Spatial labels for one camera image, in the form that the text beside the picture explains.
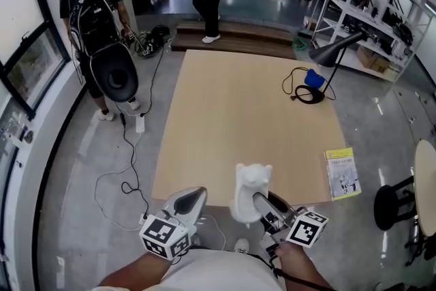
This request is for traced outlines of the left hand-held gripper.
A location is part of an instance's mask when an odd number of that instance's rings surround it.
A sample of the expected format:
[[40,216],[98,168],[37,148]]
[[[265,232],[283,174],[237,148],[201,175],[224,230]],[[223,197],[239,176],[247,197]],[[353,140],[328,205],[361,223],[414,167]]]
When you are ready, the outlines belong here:
[[172,194],[156,213],[143,215],[139,237],[145,250],[168,261],[185,253],[197,233],[207,198],[205,187],[190,187]]

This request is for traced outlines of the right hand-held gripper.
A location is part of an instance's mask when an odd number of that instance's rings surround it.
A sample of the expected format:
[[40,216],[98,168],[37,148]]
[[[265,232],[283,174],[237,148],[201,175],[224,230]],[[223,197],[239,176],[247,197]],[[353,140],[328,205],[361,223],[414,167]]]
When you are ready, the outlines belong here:
[[253,203],[266,226],[260,246],[269,257],[273,257],[274,250],[284,242],[311,248],[329,222],[327,217],[304,207],[295,211],[273,192],[269,192],[268,197],[254,193]]

